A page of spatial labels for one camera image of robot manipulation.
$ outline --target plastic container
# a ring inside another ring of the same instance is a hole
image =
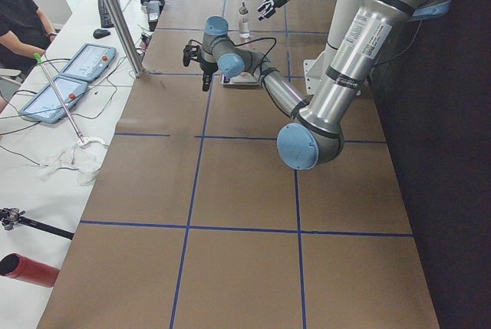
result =
[[[239,8],[239,36],[242,39],[247,39],[250,36],[249,10],[244,1],[242,1],[242,6]]]
[[[53,287],[59,272],[58,268],[19,254],[7,255],[0,261],[0,275],[42,287]]]

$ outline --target clear plastic bottle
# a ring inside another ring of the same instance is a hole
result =
[[[239,8],[239,36],[242,39],[247,39],[250,36],[249,10],[244,1],[242,1],[242,6]]]

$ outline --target red tube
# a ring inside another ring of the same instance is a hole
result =
[[[43,287],[53,287],[60,269],[19,254],[5,256],[0,262],[0,275]]]

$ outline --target black wall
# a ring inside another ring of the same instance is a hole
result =
[[[491,0],[453,0],[374,97],[440,326],[491,328]],[[417,23],[407,24],[398,49]]]

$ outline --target black mouse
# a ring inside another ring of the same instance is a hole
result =
[[[96,28],[92,34],[92,36],[94,36],[96,39],[100,39],[108,35],[110,35],[110,31],[106,30],[105,28]]]

